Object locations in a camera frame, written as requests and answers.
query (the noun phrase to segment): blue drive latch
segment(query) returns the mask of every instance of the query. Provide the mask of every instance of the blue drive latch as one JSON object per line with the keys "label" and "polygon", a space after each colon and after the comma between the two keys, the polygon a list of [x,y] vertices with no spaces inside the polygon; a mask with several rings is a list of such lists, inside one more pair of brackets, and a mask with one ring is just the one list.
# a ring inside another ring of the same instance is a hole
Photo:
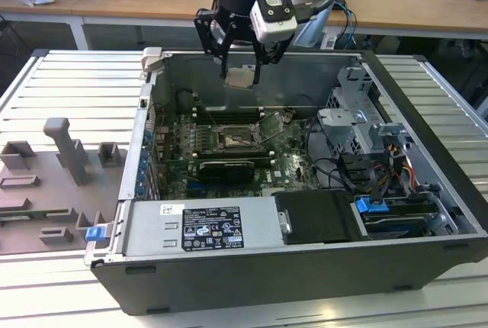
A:
{"label": "blue drive latch", "polygon": [[360,214],[364,212],[388,212],[390,210],[384,200],[378,204],[371,202],[369,197],[361,197],[355,201],[355,204]]}
{"label": "blue drive latch", "polygon": [[89,227],[86,230],[85,240],[87,242],[103,242],[107,239],[107,227]]}

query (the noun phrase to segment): wooden desk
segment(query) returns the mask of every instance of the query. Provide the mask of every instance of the wooden desk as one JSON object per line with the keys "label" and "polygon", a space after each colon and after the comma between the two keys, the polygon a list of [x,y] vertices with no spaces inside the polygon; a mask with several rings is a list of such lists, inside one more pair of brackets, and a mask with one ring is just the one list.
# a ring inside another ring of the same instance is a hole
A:
{"label": "wooden desk", "polygon": [[[358,18],[359,34],[488,39],[488,0],[346,0]],[[79,49],[88,49],[84,24],[192,27],[199,8],[212,0],[56,0],[29,8],[0,0],[0,13],[18,21],[70,24]],[[334,11],[327,31],[338,31],[344,14]]]}

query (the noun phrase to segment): motherboard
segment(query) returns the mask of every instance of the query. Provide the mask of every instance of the motherboard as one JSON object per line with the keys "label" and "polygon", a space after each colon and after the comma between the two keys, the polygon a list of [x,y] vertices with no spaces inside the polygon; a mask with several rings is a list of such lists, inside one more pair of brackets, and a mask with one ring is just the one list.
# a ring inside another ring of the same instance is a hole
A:
{"label": "motherboard", "polygon": [[270,196],[320,188],[291,111],[167,114],[155,129],[162,199]]}

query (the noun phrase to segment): floor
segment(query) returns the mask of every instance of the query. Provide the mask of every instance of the floor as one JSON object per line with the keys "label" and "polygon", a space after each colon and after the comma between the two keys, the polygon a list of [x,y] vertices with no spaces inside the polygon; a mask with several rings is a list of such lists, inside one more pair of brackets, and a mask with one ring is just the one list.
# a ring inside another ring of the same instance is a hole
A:
{"label": "floor", "polygon": [[[14,29],[29,47],[9,29],[0,36],[0,92],[10,85],[32,49],[76,48],[71,31],[65,24],[18,22],[14,23]],[[136,30],[129,26],[87,25],[85,32],[94,50],[141,50],[151,46],[200,49],[196,31],[186,27],[143,27],[144,44],[137,43]],[[359,46],[362,40],[363,37],[358,37]],[[432,45],[426,49],[422,41],[409,43],[409,53],[427,56],[429,62],[457,90],[462,89],[465,98],[469,98],[475,87],[488,78],[488,65],[482,63],[478,53],[470,59],[464,58],[460,41],[434,42],[434,50]],[[395,54],[399,45],[397,37],[385,37],[375,51]]]}

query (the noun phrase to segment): power supply label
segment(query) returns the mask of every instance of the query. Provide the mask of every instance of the power supply label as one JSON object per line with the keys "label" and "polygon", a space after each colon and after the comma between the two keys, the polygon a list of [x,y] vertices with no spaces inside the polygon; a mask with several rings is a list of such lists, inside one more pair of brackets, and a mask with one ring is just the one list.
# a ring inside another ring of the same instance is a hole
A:
{"label": "power supply label", "polygon": [[183,210],[181,247],[185,252],[244,248],[238,207]]}

